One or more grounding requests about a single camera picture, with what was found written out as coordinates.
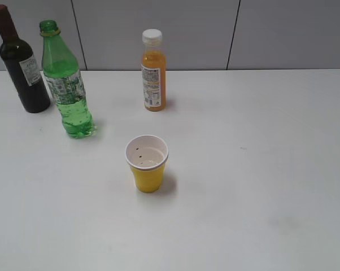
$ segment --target yellow paper cup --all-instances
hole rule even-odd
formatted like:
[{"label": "yellow paper cup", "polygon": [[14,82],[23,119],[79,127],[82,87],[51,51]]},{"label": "yellow paper cup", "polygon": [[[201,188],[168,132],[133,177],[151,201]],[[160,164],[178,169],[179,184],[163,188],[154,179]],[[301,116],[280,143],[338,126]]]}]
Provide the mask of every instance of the yellow paper cup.
[{"label": "yellow paper cup", "polygon": [[141,192],[151,193],[160,188],[169,156],[165,141],[154,135],[141,135],[127,144],[125,156]]}]

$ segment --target dark red bottle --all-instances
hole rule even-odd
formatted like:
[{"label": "dark red bottle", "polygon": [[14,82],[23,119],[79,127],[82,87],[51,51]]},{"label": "dark red bottle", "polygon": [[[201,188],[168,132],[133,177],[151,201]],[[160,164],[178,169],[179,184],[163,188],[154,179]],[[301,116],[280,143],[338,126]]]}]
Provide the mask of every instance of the dark red bottle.
[{"label": "dark red bottle", "polygon": [[0,55],[26,111],[38,113],[48,108],[50,98],[31,47],[18,37],[8,8],[0,5]]}]

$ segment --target green plastic bottle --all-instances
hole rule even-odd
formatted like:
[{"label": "green plastic bottle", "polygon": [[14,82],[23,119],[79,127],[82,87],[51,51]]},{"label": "green plastic bottle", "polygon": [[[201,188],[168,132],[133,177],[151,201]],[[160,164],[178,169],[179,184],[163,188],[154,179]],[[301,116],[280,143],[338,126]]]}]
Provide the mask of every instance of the green plastic bottle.
[{"label": "green plastic bottle", "polygon": [[43,73],[62,115],[62,124],[72,138],[89,136],[94,125],[77,59],[59,35],[60,29],[55,21],[40,22],[40,30]]}]

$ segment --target bottle label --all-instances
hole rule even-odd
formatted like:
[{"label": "bottle label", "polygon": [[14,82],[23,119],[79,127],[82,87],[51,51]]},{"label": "bottle label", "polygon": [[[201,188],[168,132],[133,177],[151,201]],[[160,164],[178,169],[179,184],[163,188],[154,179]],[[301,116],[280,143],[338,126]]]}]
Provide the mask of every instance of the bottle label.
[{"label": "bottle label", "polygon": [[26,60],[20,61],[22,72],[29,86],[34,85],[41,79],[40,69],[37,65],[37,61],[34,55],[30,56]]},{"label": "bottle label", "polygon": [[86,97],[80,71],[63,78],[45,77],[56,103],[72,104]]},{"label": "bottle label", "polygon": [[161,106],[160,68],[146,68],[141,65],[143,97],[146,107]]}]

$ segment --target white bottle cap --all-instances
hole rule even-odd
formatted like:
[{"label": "white bottle cap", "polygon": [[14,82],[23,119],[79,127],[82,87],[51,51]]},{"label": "white bottle cap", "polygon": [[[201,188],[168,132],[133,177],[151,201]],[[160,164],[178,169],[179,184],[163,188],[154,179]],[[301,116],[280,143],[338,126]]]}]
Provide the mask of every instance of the white bottle cap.
[{"label": "white bottle cap", "polygon": [[142,42],[147,46],[159,46],[163,40],[160,30],[148,29],[142,32]]}]

